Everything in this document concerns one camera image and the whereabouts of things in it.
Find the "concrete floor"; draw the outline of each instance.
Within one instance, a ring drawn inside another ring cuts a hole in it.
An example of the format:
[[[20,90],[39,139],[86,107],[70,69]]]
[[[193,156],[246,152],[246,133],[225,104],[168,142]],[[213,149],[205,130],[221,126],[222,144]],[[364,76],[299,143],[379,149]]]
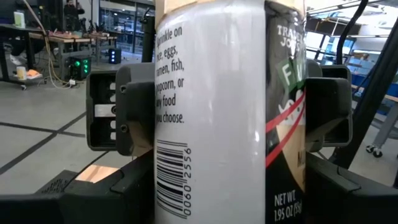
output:
[[[135,55],[127,57],[123,64],[140,61]],[[94,63],[93,71],[121,66],[105,62]],[[12,70],[15,66],[10,64],[9,72]],[[78,172],[101,154],[86,143],[85,98],[85,85],[59,90],[50,82],[40,86],[32,82],[21,91],[18,85],[0,82],[0,194],[32,194],[62,170]],[[398,169],[398,142],[388,139],[384,156],[376,159],[365,147],[377,132],[369,128],[350,170],[391,186]],[[332,152],[331,148],[321,151],[326,157]],[[111,152],[95,164],[122,167],[129,161],[130,157]]]

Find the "red stripe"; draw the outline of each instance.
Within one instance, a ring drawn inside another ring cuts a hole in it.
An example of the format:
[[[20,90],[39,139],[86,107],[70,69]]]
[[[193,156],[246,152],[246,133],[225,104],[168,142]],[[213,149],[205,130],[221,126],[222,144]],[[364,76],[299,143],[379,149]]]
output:
[[[304,100],[305,92],[301,95],[301,97],[287,110],[285,110],[280,115],[276,116],[274,119],[268,121],[266,124],[266,133],[270,130],[274,129],[278,124],[280,124],[284,119],[286,119],[294,110],[297,109],[299,104]]]
[[[303,116],[304,113],[304,108],[301,110],[297,120],[295,121],[294,125],[292,128],[289,130],[289,132],[286,134],[285,138],[279,143],[279,145],[272,150],[270,154],[266,157],[266,168],[272,164],[272,162],[276,159],[276,157],[282,152],[283,148],[285,147],[286,143],[289,141],[289,139],[292,137],[294,131],[297,129],[297,126],[299,125],[299,122]]]

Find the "workbench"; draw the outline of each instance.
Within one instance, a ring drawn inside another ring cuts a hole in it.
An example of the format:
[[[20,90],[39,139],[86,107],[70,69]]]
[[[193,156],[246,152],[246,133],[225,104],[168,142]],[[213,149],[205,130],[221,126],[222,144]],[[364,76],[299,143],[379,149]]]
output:
[[[37,33],[29,33],[29,37],[33,39],[40,39],[44,40],[42,34]],[[93,39],[91,38],[79,38],[79,39],[67,39],[62,37],[56,36],[48,36],[49,41],[56,43],[58,45],[58,61],[60,64],[60,72],[61,72],[61,79],[65,80],[65,60],[70,57],[77,57],[77,56],[91,56],[91,43]],[[77,43],[77,49],[80,49],[80,44],[88,44],[88,50],[77,50],[75,52],[65,52],[65,45],[66,44],[74,44]]]
[[[352,88],[357,89],[356,85],[351,85]],[[395,136],[391,136],[391,131],[394,129],[394,125],[398,119],[398,98],[390,95],[384,96],[388,100],[394,101],[394,106],[390,109],[387,114],[386,119],[380,127],[380,131],[378,132],[376,138],[374,139],[371,146],[367,146],[366,150],[369,153],[373,152],[374,157],[381,157],[382,152],[381,147],[387,141],[387,138],[395,139]]]
[[[100,63],[101,51],[116,48],[117,37],[102,37],[98,35],[85,34],[84,37],[95,40],[95,60],[96,64]]]
[[[23,37],[25,39],[25,51],[27,55],[27,67],[28,69],[34,69],[34,53],[32,51],[32,44],[29,39],[29,33],[38,34],[41,32],[40,29],[26,27],[18,28],[12,24],[0,24],[0,63],[1,63],[1,71],[2,78],[0,78],[0,82],[8,82],[18,84],[22,87],[22,90],[26,89],[25,82],[19,80],[11,80],[8,73],[7,68],[7,60],[6,53],[4,51],[4,40],[9,37]]]

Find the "caster wheel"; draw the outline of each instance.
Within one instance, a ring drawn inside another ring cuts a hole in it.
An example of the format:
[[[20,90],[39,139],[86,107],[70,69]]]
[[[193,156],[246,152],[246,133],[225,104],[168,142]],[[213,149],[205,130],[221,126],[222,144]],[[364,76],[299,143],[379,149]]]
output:
[[[383,156],[383,153],[380,150],[374,151],[373,156],[376,158],[380,158]]]
[[[366,146],[366,152],[372,153],[374,151],[374,146]]]

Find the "barcode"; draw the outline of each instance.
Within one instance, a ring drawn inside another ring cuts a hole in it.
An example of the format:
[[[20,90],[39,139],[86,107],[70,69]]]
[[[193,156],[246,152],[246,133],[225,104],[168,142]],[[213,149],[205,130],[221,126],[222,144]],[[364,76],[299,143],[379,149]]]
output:
[[[188,144],[156,140],[156,199],[160,208],[187,219],[191,215],[191,149]]]

